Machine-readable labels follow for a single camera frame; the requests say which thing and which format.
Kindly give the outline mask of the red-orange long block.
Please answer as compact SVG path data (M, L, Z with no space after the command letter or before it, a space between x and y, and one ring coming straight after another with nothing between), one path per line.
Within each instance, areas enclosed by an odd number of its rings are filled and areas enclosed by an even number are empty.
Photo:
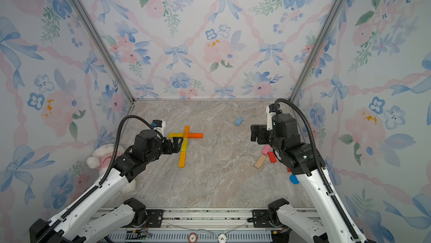
M189 133L188 138L189 139L203 139L204 135L203 135L203 133Z

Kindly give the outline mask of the beige long block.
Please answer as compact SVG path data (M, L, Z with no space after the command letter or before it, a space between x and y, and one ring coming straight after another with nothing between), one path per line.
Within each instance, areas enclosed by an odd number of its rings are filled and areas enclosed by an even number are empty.
M267 159L267 156L264 154L261 154L259 159L254 164L254 167L259 170L262 167L263 163L266 161L266 159Z

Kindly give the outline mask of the red long block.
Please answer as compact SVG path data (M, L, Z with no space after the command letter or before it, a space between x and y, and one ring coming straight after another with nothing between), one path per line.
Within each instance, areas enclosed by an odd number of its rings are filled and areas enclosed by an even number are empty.
M268 152L268 157L271 163L276 163L277 162L277 158L275 156L275 154L273 152Z

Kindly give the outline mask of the lime yellow long block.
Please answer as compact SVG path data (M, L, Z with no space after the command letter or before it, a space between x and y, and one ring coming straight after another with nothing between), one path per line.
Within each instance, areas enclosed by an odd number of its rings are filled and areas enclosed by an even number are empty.
M181 146L181 152L186 152L187 144L188 144L188 138L184 138Z

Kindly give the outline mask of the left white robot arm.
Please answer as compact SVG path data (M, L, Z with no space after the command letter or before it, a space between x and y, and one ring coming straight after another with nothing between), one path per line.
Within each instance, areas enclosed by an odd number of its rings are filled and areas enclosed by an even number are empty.
M147 125L124 154L117 155L122 127L131 118ZM111 212L92 220L95 213L117 192L125 188L148 164L162 155L179 153L183 138L163 135L165 123L148 123L139 116L126 116L120 124L114 143L112 159L103 176L84 194L50 220L37 220L29 229L32 243L96 243L113 231L131 225L143 227L149 217L146 206L135 198L124 201Z

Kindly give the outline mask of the golden yellow long block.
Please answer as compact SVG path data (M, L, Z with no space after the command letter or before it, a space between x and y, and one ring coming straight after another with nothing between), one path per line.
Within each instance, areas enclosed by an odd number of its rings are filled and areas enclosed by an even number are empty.
M186 152L182 151L182 152L180 152L180 159L178 162L178 167L184 168L185 167L185 161L186 161Z

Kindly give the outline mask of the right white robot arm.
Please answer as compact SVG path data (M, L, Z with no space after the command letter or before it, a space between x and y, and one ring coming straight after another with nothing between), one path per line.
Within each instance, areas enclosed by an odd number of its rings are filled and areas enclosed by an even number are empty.
M325 162L316 148L311 126L294 103L276 99L267 107L266 125L251 125L250 131L252 142L269 145L278 161L296 176L321 219L318 225L286 199L278 199L268 206L272 225L289 228L307 243L369 242L333 188Z

